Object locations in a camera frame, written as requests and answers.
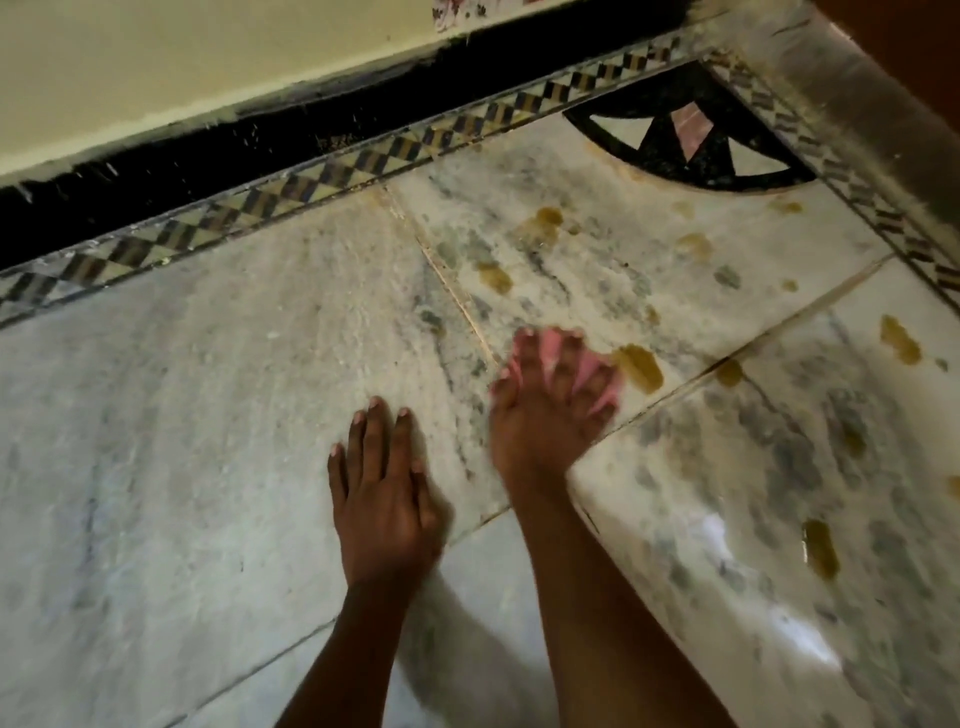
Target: decorative floor border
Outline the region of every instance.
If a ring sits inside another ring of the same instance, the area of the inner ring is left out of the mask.
[[[960,312],[960,270],[949,257],[817,139],[743,61],[728,51],[709,50],[702,37],[696,28],[687,28],[643,41],[243,189],[11,268],[0,273],[0,328],[697,59]]]

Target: white triangle inlay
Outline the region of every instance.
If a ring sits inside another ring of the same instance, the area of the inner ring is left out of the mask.
[[[610,116],[593,114],[590,121],[595,122],[605,132],[611,133],[628,147],[639,149],[643,137],[650,131],[651,119],[617,119]]]
[[[737,177],[769,175],[790,168],[788,164],[784,164],[779,159],[765,157],[760,152],[755,152],[738,141],[730,139],[729,142],[733,171],[736,172]]]

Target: beige wall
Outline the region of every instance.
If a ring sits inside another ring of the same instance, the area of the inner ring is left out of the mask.
[[[438,34],[431,2],[0,0],[0,181],[468,29]]]

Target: finger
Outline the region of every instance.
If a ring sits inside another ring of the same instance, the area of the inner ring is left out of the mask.
[[[560,359],[557,368],[553,370],[553,381],[550,385],[550,394],[553,399],[566,402],[570,399],[573,381],[577,378],[580,368],[580,354],[584,348],[584,338],[581,331],[573,331],[564,336],[560,346]]]
[[[326,474],[330,481],[330,499],[333,501],[333,521],[340,518],[344,503],[347,502],[346,463],[344,446],[337,443],[326,459]]]
[[[590,378],[584,382],[584,386],[577,390],[577,393],[570,400],[570,411],[575,419],[583,420],[587,416],[597,399],[607,389],[607,385],[612,381],[614,374],[616,374],[614,367],[603,364],[590,375]]]
[[[367,413],[362,409],[353,415],[347,440],[347,492],[353,493],[363,480],[363,433],[367,428]]]
[[[426,482],[426,472],[423,463],[415,460],[410,467],[410,478],[414,484],[414,497],[417,500],[417,511],[420,516],[420,528],[433,538],[440,537],[440,509],[430,495],[430,488]]]
[[[510,370],[504,367],[500,372],[500,379],[495,381],[490,387],[491,397],[493,399],[492,411],[497,412],[504,409],[510,409],[516,403],[516,393],[519,387],[516,386]]]
[[[396,413],[394,434],[390,438],[390,456],[387,462],[387,475],[393,475],[401,480],[406,479],[410,472],[410,460],[413,457],[411,437],[414,428],[414,418],[410,410],[403,407]]]
[[[383,480],[383,466],[386,463],[385,436],[387,432],[387,405],[380,397],[370,400],[367,409],[367,429],[363,435],[363,477],[364,484],[379,483]]]
[[[524,389],[543,388],[543,362],[540,360],[540,334],[532,328],[517,333],[520,378]]]
[[[584,437],[591,442],[596,440],[610,424],[615,414],[615,404],[604,404],[599,410],[587,417],[582,430]]]

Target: hand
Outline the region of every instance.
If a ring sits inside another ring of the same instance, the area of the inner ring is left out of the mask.
[[[333,524],[350,588],[377,581],[409,589],[436,564],[442,519],[410,442],[413,418],[401,409],[387,451],[387,406],[380,398],[350,426],[346,453],[333,446],[327,469]]]
[[[540,336],[531,329],[516,335],[522,385],[504,370],[492,388],[491,456],[511,497],[536,480],[563,479],[616,412],[608,404],[590,409],[613,379],[616,369],[602,366],[571,395],[580,366],[583,338],[564,333],[560,359],[549,385],[540,361]]]

